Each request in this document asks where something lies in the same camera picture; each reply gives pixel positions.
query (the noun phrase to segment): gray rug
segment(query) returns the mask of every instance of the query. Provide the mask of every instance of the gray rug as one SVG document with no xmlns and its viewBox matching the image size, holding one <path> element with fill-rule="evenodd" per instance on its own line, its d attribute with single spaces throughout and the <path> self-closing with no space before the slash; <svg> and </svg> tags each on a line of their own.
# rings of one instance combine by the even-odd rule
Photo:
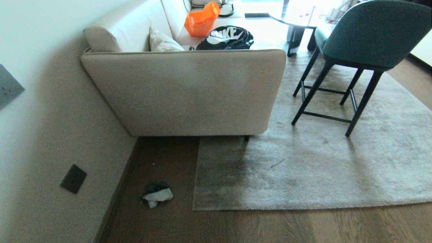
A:
<svg viewBox="0 0 432 243">
<path fill-rule="evenodd" d="M 347 123 L 302 115 L 292 93 L 308 52 L 288 58 L 268 130 L 202 137 L 193 210 L 289 210 L 401 205 L 432 201 L 432 111 L 389 75 L 378 83 L 349 138 Z M 321 57 L 308 76 L 318 76 Z M 345 90 L 355 69 L 335 66 L 322 87 Z M 371 72 L 355 87 L 360 102 Z M 351 119 L 348 99 L 318 91 L 306 110 Z"/>
</svg>

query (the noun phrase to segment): orange bag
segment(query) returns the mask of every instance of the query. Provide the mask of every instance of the orange bag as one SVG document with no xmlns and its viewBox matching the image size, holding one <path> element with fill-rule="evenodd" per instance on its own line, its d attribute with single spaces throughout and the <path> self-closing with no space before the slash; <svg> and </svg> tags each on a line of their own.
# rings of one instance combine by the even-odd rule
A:
<svg viewBox="0 0 432 243">
<path fill-rule="evenodd" d="M 184 26 L 191 36 L 207 36 L 214 29 L 220 9 L 216 2 L 209 2 L 203 10 L 190 12 Z"/>
</svg>

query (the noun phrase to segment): gray panel on wall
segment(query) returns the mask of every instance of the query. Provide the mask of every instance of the gray panel on wall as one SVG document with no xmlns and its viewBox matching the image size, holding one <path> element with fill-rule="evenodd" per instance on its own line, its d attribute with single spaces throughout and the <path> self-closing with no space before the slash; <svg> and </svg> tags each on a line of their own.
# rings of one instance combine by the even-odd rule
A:
<svg viewBox="0 0 432 243">
<path fill-rule="evenodd" d="M 21 84 L 0 64 L 0 110 L 23 91 Z"/>
</svg>

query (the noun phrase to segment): chair seat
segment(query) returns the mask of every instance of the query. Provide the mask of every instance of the chair seat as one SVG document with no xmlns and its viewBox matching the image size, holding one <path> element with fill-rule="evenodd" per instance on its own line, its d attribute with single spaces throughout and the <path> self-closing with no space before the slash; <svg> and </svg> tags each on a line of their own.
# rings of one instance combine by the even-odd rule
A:
<svg viewBox="0 0 432 243">
<path fill-rule="evenodd" d="M 317 43 L 317 46 L 322 49 L 324 47 L 325 42 L 330 37 L 330 34 L 334 30 L 334 27 L 336 25 L 334 24 L 323 24 L 317 27 L 315 30 L 315 41 Z"/>
</svg>

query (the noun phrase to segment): table leg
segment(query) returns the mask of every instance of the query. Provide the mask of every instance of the table leg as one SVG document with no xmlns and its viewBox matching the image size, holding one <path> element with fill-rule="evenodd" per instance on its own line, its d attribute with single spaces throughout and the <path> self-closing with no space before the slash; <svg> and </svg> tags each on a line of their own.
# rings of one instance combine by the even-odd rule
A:
<svg viewBox="0 0 432 243">
<path fill-rule="evenodd" d="M 297 26 L 289 26 L 286 41 L 288 42 L 288 57 L 291 57 L 299 50 L 300 43 L 302 42 L 303 33 L 305 28 Z"/>
<path fill-rule="evenodd" d="M 308 43 L 308 50 L 309 51 L 314 51 L 315 48 L 317 47 L 317 43 L 315 42 L 315 30 L 312 32 L 311 38 L 309 39 L 309 43 Z"/>
</svg>

